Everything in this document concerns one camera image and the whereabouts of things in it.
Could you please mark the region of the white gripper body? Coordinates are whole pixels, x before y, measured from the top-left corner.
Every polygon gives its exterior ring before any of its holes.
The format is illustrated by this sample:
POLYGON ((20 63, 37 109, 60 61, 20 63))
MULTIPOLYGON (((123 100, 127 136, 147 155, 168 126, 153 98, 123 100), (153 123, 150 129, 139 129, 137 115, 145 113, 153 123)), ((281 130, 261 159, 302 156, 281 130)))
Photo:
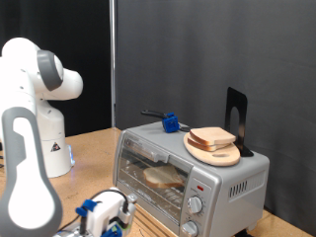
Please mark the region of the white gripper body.
POLYGON ((108 229, 110 220, 118 217, 121 211, 126 212, 128 201, 119 190, 107 190, 93 198, 96 205, 87 215, 87 230, 94 237, 101 237, 108 229))

